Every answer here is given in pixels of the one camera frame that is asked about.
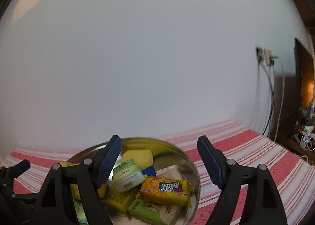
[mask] white cable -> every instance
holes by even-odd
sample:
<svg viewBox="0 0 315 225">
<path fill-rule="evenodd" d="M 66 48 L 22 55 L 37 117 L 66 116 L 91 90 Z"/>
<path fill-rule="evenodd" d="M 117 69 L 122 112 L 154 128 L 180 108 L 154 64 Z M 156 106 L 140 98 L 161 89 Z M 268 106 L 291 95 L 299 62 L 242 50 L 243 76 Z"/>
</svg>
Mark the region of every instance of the white cable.
<svg viewBox="0 0 315 225">
<path fill-rule="evenodd" d="M 313 140 L 314 140 L 314 136 L 312 136 L 312 137 L 310 138 L 309 142 L 308 142 L 308 143 L 310 143 L 310 144 L 311 144 L 311 146 L 310 146 L 310 147 L 307 145 L 307 148 L 308 148 L 308 150 L 309 150 L 309 151 L 313 151 L 313 150 L 315 150 L 315 146 L 314 146 L 314 148 L 313 148 L 313 149 L 311 149 L 311 147 L 313 146 L 313 144 L 312 144 L 312 142 L 311 142 L 311 139 L 313 139 Z"/>
<path fill-rule="evenodd" d="M 303 146 L 301 145 L 301 143 L 302 143 L 302 141 L 303 141 L 305 135 L 306 135 L 306 138 L 308 139 L 308 143 L 305 145 L 305 147 L 303 147 Z M 300 146 L 301 146 L 301 148 L 302 148 L 303 150 L 309 150 L 308 144 L 309 144 L 310 140 L 311 140 L 311 139 L 308 137 L 308 133 L 303 133 L 302 138 L 301 138 L 301 143 L 300 143 Z"/>
<path fill-rule="evenodd" d="M 306 162 L 308 163 L 308 156 L 307 156 L 307 155 L 304 155 L 304 156 L 298 155 L 298 157 L 299 157 L 299 158 L 305 157 L 306 160 L 307 160 Z"/>
<path fill-rule="evenodd" d="M 283 69 L 283 63 L 281 61 L 281 59 L 278 57 L 278 60 L 280 61 L 281 64 L 281 69 L 282 69 L 282 97 L 281 97 L 281 106 L 280 106 L 280 111 L 279 111 L 279 116 L 278 116 L 278 123 L 277 123 L 277 129 L 276 129 L 276 134 L 275 134 L 275 139 L 274 141 L 276 141 L 277 139 L 277 135 L 278 135 L 278 129 L 279 129 L 279 123 L 280 123 L 280 116 L 281 116 L 281 111 L 282 111 L 282 105 L 283 105 L 283 98 L 284 98 L 284 69 Z"/>
</svg>

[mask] yellow snack package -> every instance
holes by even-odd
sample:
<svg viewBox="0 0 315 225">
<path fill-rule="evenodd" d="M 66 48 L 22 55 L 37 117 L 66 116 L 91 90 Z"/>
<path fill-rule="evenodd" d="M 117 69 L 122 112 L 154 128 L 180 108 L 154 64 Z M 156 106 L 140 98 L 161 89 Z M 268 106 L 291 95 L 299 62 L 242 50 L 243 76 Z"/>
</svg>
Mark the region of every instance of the yellow snack package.
<svg viewBox="0 0 315 225">
<path fill-rule="evenodd" d="M 146 202 L 191 208 L 189 193 L 188 181 L 147 176 L 136 198 Z"/>
<path fill-rule="evenodd" d="M 127 211 L 128 206 L 134 201 L 138 191 L 139 188 L 133 188 L 129 191 L 120 193 L 117 192 L 113 187 L 108 186 L 103 203 L 125 213 Z"/>
<path fill-rule="evenodd" d="M 74 165 L 79 165 L 79 164 L 72 164 L 69 162 L 62 162 L 60 163 L 62 167 L 68 167 L 68 166 L 74 166 Z M 72 191 L 72 197 L 75 200 L 80 201 L 81 197 L 80 197 L 80 193 L 79 193 L 79 188 L 77 184 L 70 184 L 71 186 L 71 191 Z M 98 194 L 100 195 L 100 198 L 103 198 L 105 196 L 105 192 L 106 192 L 106 188 L 107 188 L 107 183 L 103 184 L 98 190 Z"/>
</svg>

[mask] package logo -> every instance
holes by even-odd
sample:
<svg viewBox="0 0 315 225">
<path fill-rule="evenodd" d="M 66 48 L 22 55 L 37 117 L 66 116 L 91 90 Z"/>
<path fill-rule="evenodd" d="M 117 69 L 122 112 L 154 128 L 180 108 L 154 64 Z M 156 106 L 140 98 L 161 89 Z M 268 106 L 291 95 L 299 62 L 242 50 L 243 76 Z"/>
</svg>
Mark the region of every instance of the package logo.
<svg viewBox="0 0 315 225">
<path fill-rule="evenodd" d="M 182 184 L 178 182 L 160 182 L 158 188 L 160 191 L 183 192 Z"/>
</svg>

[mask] white wall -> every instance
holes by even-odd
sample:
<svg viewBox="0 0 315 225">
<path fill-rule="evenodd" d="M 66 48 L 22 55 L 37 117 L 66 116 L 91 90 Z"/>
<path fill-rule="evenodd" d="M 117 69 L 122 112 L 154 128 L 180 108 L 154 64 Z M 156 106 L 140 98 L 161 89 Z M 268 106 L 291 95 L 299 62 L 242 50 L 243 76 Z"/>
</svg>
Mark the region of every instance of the white wall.
<svg viewBox="0 0 315 225">
<path fill-rule="evenodd" d="M 289 77 L 294 38 L 310 48 L 292 0 L 18 3 L 0 21 L 3 156 L 17 146 L 88 147 L 113 134 L 158 137 L 231 118 L 261 132 L 268 84 L 262 73 L 251 122 L 255 46 L 280 56 Z"/>
</svg>

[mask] red and white striped sheet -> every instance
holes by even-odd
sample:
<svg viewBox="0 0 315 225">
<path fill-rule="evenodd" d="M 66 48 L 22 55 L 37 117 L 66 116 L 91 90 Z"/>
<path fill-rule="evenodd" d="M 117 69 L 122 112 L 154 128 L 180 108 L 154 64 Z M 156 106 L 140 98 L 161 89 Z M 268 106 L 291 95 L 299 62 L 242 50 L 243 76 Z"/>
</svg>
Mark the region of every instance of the red and white striped sheet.
<svg viewBox="0 0 315 225">
<path fill-rule="evenodd" d="M 201 180 L 198 210 L 193 225 L 206 224 L 220 190 L 214 184 L 198 154 L 196 143 L 206 135 L 213 146 L 222 150 L 227 158 L 235 159 L 241 165 L 256 167 L 264 163 L 278 187 L 288 218 L 288 225 L 298 224 L 315 200 L 315 169 L 302 159 L 248 129 L 237 121 L 224 121 L 200 127 L 187 132 L 162 137 L 180 147 L 194 161 Z M 81 149 L 37 150 L 16 149 L 1 165 L 15 165 L 23 159 L 31 162 L 31 168 L 17 178 L 14 190 L 18 194 L 38 192 L 50 169 L 56 163 L 68 160 Z M 243 186 L 231 224 L 238 224 L 245 203 L 247 186 Z"/>
</svg>

